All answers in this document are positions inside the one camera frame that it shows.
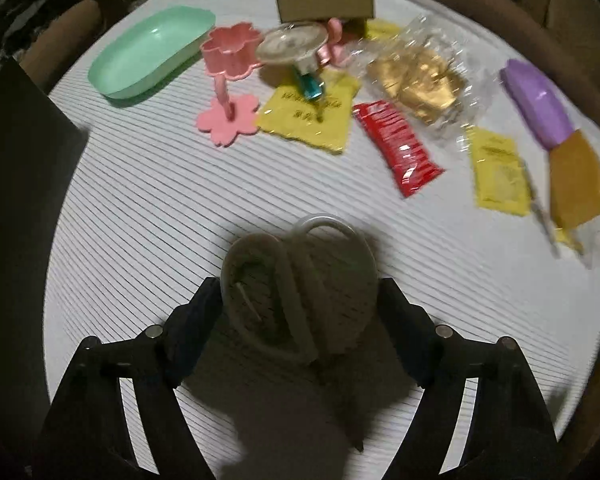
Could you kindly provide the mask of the clear heart shaped cutters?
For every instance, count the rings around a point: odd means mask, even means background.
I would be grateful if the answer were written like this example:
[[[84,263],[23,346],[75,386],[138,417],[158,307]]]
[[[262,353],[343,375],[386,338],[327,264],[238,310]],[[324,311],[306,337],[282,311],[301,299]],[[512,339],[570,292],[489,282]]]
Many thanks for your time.
[[[370,324],[378,270],[359,230],[332,214],[311,214],[284,237],[236,240],[220,282],[230,324],[247,344],[276,361],[326,367]]]

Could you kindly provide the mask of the yellow citric acid sachet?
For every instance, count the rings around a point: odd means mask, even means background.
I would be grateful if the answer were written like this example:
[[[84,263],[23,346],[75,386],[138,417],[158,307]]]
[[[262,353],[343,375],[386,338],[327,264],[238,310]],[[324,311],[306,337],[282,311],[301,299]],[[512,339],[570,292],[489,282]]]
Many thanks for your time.
[[[284,75],[268,102],[260,107],[257,126],[311,148],[342,153],[349,140],[353,100],[361,83],[341,70],[328,68],[322,75],[326,92],[318,104],[302,96],[294,76]]]

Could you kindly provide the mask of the orange brown packet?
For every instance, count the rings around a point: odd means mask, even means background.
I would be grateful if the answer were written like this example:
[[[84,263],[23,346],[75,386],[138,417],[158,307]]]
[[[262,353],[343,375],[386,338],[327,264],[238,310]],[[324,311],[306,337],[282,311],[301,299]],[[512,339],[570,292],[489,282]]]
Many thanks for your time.
[[[550,216],[573,230],[600,216],[600,159],[580,130],[548,153]]]

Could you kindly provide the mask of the red sachet packet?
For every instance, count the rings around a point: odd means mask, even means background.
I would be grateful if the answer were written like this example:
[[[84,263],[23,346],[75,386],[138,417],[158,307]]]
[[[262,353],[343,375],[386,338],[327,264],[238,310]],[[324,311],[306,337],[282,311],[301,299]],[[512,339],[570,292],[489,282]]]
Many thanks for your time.
[[[392,103],[384,100],[360,103],[353,115],[374,141],[404,197],[410,197],[444,169],[437,165],[415,131]]]

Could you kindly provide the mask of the purple plastic case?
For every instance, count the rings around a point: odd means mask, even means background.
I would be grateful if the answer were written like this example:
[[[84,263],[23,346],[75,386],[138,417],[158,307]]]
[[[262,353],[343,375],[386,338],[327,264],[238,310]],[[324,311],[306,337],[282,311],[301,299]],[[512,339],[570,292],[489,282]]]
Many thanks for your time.
[[[576,128],[554,91],[554,84],[534,65],[508,60],[501,80],[535,139],[547,151],[565,142]]]

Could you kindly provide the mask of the pink flower cookie stamp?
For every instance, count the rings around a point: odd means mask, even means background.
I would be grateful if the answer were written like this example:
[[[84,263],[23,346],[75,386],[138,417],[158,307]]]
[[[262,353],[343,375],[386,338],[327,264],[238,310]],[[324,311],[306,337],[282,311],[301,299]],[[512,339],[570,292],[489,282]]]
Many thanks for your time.
[[[209,133],[215,146],[228,148],[241,134],[252,136],[259,131],[256,120],[260,101],[252,94],[232,96],[224,75],[214,76],[213,83],[215,97],[197,116],[196,127]]]

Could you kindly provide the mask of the white striped table mat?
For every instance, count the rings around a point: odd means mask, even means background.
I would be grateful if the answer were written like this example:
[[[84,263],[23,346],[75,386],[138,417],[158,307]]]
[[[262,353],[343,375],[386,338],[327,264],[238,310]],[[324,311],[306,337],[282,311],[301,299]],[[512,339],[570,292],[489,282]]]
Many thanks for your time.
[[[460,17],[430,0],[375,0],[401,25],[422,14]],[[461,335],[519,342],[563,432],[600,345],[600,266],[554,257],[532,218],[478,208],[464,153],[433,145],[443,174],[403,197],[358,126],[339,155],[266,133],[217,148],[195,125],[213,90],[196,63],[140,102],[121,106],[87,78],[122,32],[171,6],[211,11],[221,25],[270,28],[275,0],[150,0],[118,23],[61,78],[53,102],[90,135],[59,217],[48,266],[44,354],[56,389],[78,343],[136,336],[220,272],[250,232],[285,235],[308,214],[334,214],[363,232],[382,274]],[[351,363],[366,427],[352,450],[312,376],[275,363],[219,322],[176,398],[221,479],[378,479],[422,393],[386,332],[370,326]]]

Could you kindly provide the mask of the gold item in clear bag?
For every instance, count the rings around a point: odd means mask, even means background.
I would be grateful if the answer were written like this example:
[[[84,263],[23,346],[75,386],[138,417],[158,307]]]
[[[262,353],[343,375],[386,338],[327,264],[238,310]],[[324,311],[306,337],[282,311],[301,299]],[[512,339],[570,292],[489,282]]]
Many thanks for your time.
[[[464,151],[490,104],[491,74],[462,31],[419,15],[395,34],[347,45],[347,71],[395,105],[430,141]]]

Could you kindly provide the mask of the mint green plastic tray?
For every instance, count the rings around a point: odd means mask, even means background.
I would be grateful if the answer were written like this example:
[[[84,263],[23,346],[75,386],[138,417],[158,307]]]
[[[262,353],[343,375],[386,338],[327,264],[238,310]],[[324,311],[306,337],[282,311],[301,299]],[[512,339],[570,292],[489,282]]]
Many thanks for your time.
[[[140,96],[196,56],[214,25],[209,10],[171,6],[108,44],[94,59],[87,79],[108,99]]]

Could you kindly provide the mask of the pink flower cookie cutter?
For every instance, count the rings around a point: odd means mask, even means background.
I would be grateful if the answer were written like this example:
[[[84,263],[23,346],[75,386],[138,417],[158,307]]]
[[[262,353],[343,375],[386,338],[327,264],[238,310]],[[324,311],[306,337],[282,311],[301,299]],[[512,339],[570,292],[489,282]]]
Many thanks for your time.
[[[257,47],[262,41],[262,32],[250,22],[215,27],[200,46],[206,73],[231,81],[248,77],[263,65],[257,57]]]

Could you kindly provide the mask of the round clear lid stamp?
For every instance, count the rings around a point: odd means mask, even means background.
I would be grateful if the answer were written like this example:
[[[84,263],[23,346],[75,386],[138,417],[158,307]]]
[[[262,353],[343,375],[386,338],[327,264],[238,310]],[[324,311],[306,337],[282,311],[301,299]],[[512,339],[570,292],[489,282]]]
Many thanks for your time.
[[[327,40],[328,32],[320,23],[291,23],[266,32],[256,57],[264,65],[292,65],[301,75],[315,73],[320,68],[317,52]]]

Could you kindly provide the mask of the brown cardboard box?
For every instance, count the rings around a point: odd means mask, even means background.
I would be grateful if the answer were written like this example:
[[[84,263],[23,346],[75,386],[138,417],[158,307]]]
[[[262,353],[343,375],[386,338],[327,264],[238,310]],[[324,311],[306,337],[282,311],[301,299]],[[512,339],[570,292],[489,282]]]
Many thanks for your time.
[[[282,23],[304,21],[368,20],[375,17],[374,0],[276,0]]]

